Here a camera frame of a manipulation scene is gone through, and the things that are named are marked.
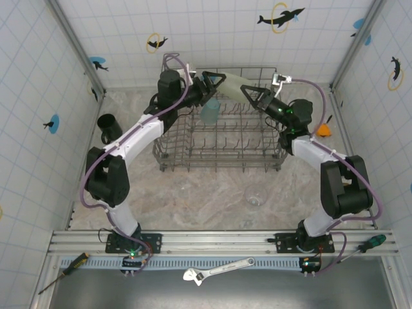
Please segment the clear glass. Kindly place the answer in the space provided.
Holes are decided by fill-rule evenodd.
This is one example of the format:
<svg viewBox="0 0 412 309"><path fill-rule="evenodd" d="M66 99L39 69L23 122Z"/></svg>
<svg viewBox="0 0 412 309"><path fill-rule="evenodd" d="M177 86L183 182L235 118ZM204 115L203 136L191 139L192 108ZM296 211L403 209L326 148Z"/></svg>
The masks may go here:
<svg viewBox="0 0 412 309"><path fill-rule="evenodd" d="M262 206L267 202L267 190L260 184L249 185L244 192L244 199L252 206Z"/></svg>

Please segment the fish blue oval sticker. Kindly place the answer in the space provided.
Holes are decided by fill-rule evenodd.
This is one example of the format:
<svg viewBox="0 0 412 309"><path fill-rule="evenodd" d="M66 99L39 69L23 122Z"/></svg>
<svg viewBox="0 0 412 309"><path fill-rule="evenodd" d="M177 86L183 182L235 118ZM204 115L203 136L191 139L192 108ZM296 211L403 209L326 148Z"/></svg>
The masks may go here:
<svg viewBox="0 0 412 309"><path fill-rule="evenodd" d="M58 131L59 125L60 118L58 114L54 114L49 120L49 122L43 124L43 127L44 129L47 129L52 135L54 135Z"/></svg>

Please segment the pale green plastic cup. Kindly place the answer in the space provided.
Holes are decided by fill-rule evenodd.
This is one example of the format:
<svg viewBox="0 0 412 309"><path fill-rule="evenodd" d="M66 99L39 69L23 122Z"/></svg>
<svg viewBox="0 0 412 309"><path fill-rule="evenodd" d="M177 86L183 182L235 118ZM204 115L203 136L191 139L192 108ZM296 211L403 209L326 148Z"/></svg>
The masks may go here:
<svg viewBox="0 0 412 309"><path fill-rule="evenodd" d="M223 72L223 74L226 76L226 79L217 87L217 92L236 102L248 103L248 99L241 91L241 86L253 86L253 81L227 72Z"/></svg>

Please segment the silver adjustable wrench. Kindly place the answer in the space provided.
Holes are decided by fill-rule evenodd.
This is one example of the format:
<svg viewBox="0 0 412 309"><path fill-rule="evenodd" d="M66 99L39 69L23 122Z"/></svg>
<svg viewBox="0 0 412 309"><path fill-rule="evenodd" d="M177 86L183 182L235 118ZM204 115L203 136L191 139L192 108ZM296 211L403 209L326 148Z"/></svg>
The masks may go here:
<svg viewBox="0 0 412 309"><path fill-rule="evenodd" d="M194 281L197 284L197 286L200 286L208 277L224 274L226 272L234 270L240 270L242 268L251 267L254 266L255 263L256 261L253 257L248 257L207 270L200 270L191 267L184 272L183 280Z"/></svg>

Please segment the yellow black screwdriver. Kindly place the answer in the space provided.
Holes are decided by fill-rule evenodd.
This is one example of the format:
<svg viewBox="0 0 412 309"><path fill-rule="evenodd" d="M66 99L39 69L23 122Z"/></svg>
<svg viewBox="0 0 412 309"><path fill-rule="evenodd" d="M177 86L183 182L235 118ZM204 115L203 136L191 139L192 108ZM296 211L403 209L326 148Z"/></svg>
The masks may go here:
<svg viewBox="0 0 412 309"><path fill-rule="evenodd" d="M44 287L40 292L38 292L38 295L41 295L45 290L47 290L49 287L51 287L53 284L55 284L57 281L61 280L63 277L70 275L73 273L76 269L81 267L87 260L89 259L89 254L83 252L81 255L76 257L58 276L54 281L52 281L48 286Z"/></svg>

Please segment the black mug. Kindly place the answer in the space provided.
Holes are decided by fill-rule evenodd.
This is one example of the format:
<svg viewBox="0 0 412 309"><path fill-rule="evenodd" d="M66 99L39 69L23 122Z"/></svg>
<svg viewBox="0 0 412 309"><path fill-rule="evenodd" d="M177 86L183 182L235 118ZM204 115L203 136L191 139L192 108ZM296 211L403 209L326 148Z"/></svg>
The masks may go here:
<svg viewBox="0 0 412 309"><path fill-rule="evenodd" d="M101 115L97 120L97 126L102 131L101 141L108 145L123 135L123 130L112 114Z"/></svg>

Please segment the teal plastic cup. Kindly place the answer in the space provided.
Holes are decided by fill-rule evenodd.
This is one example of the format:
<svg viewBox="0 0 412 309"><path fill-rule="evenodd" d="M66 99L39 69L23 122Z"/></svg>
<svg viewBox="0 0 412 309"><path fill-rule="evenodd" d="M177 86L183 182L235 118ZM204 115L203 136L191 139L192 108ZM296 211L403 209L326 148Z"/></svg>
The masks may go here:
<svg viewBox="0 0 412 309"><path fill-rule="evenodd" d="M200 113L200 119L204 124L212 125L218 121L219 114L220 102L215 98L211 98L203 106Z"/></svg>

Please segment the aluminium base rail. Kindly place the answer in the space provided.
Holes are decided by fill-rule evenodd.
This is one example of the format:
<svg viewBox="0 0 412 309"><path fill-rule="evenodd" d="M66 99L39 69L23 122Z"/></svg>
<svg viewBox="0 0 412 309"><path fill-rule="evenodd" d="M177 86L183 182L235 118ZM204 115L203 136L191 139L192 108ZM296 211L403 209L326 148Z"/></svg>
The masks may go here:
<svg viewBox="0 0 412 309"><path fill-rule="evenodd" d="M161 231L162 244L158 256L279 256L277 246L268 238L275 230L230 230L230 231ZM345 230L347 244L344 254L355 251L363 241L376 234L384 234L387 240L361 257L398 256L400 251L391 230ZM69 230L52 233L48 255L77 256L83 252L92 256L106 256L108 231Z"/></svg>

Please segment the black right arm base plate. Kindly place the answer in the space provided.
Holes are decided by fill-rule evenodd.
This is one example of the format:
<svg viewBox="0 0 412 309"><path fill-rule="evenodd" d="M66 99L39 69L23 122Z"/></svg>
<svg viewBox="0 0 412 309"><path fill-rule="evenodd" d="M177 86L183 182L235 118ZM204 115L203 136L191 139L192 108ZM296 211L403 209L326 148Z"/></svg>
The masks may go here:
<svg viewBox="0 0 412 309"><path fill-rule="evenodd" d="M268 243L276 246L277 253L280 254L317 254L334 253L335 247L330 235L318 237L305 236L297 232L276 233L272 238L267 239Z"/></svg>

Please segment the aluminium corner post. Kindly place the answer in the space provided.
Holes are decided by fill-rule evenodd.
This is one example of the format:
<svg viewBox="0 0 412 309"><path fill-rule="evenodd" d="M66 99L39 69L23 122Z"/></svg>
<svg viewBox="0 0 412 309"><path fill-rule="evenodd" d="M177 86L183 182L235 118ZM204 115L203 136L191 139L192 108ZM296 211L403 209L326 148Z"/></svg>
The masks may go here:
<svg viewBox="0 0 412 309"><path fill-rule="evenodd" d="M330 84L332 93L336 92L338 87L342 84L344 77L346 76L350 66L354 63L355 58L364 46L367 38L371 35L374 24L376 23L383 8L387 4L388 0L373 0L370 9L364 17L363 24L357 30L354 41L352 42L348 52L346 53L336 76Z"/></svg>
<svg viewBox="0 0 412 309"><path fill-rule="evenodd" d="M74 29L72 28L68 18L66 17L66 14L64 13L64 10L62 9L59 1L44 0L44 2L50 10L53 18L59 25L61 32L64 34L66 40L69 42L74 54L80 61L84 70L84 74L87 76L88 80L91 81L91 85L98 95L98 102L100 102L104 98L106 90L103 87L103 84L97 75L97 71L94 65L92 65L92 63L90 62L85 49L81 45L79 38L77 37Z"/></svg>

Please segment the shark blue oval sticker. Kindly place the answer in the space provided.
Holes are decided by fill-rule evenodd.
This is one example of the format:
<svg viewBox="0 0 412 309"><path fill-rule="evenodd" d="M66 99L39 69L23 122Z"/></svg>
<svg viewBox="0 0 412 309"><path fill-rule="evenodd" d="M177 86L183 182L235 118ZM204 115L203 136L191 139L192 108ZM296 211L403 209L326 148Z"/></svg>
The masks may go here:
<svg viewBox="0 0 412 309"><path fill-rule="evenodd" d="M92 56L89 58L92 65L94 65L96 70L104 70L109 71L108 67L105 67L104 64L106 63L106 59L103 57Z"/></svg>

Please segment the green black screwdriver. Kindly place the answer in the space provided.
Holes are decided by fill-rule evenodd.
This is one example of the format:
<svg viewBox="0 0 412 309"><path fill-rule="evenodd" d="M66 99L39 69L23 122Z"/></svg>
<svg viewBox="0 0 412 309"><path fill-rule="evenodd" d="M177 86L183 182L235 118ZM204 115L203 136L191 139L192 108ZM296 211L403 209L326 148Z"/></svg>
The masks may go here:
<svg viewBox="0 0 412 309"><path fill-rule="evenodd" d="M347 259L351 258L352 256L358 254L358 253L366 253L368 250L373 249L375 247L378 247L382 245L386 241L387 237L384 234L379 234L376 236L373 236L367 241L364 241L362 244L360 244L355 252L351 253L350 255L342 258L339 260L337 263L342 263L343 261L346 261Z"/></svg>

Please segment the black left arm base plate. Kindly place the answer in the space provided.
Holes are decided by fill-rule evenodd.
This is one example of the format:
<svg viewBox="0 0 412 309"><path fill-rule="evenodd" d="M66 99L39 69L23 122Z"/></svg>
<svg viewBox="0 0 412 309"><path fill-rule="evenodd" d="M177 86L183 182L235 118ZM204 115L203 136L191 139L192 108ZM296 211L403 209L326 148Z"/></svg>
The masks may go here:
<svg viewBox="0 0 412 309"><path fill-rule="evenodd" d="M133 240L125 238L115 232L108 235L105 247L105 253L108 254L125 254L126 252L143 252L147 253L147 247L153 254L158 254L162 247L162 235L157 233L143 233L139 235L140 241L145 243L141 245Z"/></svg>

